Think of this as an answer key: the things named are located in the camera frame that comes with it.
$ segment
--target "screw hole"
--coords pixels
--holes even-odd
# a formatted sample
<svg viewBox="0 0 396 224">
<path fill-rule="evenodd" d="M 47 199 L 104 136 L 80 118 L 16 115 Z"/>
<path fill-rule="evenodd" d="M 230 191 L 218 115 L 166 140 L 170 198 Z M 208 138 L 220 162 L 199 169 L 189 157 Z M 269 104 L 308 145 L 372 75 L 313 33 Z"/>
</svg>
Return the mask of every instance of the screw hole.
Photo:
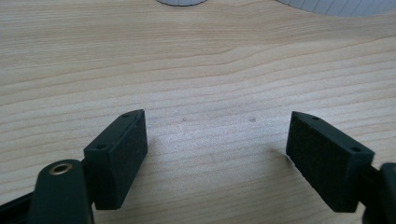
<svg viewBox="0 0 396 224">
<path fill-rule="evenodd" d="M 106 144 L 101 144 L 101 145 L 96 146 L 97 149 L 103 149 L 105 147 L 107 147 Z"/>
<path fill-rule="evenodd" d="M 73 167 L 73 165 L 70 163 L 62 163 L 62 164 L 52 167 L 49 170 L 49 173 L 51 175 L 62 175 L 64 173 L 68 172 L 69 170 L 71 170 L 72 167 Z"/>
<path fill-rule="evenodd" d="M 351 149 L 352 149 L 352 151 L 354 151 L 354 152 L 361 152 L 361 149 L 358 148 L 358 147 L 352 147 Z"/>
</svg>

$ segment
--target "black clamp jaw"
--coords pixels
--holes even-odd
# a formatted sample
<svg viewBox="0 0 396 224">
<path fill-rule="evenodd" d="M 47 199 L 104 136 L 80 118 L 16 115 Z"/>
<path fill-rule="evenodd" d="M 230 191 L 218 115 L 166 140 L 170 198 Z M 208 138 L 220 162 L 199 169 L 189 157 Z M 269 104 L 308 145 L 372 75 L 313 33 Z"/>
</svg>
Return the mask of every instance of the black clamp jaw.
<svg viewBox="0 0 396 224">
<path fill-rule="evenodd" d="M 1 223 L 94 223 L 92 203 L 121 208 L 147 153 L 144 110 L 123 114 L 84 148 L 84 160 L 48 165 L 34 192 L 0 206 Z"/>
<path fill-rule="evenodd" d="M 366 206 L 365 224 L 396 223 L 396 163 L 378 171 L 374 152 L 323 119 L 293 112 L 286 152 L 334 212 Z"/>
</svg>

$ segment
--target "wooden surface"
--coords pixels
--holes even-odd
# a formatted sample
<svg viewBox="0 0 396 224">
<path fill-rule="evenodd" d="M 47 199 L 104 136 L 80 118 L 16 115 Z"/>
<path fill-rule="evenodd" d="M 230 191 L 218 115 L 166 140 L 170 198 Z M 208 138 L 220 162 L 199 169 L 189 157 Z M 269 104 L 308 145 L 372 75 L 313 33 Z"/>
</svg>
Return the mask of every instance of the wooden surface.
<svg viewBox="0 0 396 224">
<path fill-rule="evenodd" d="M 149 153 L 97 223 L 361 223 L 284 156 L 293 110 L 396 161 L 396 11 L 320 16 L 273 0 L 0 2 L 0 203 L 144 108 Z"/>
</svg>

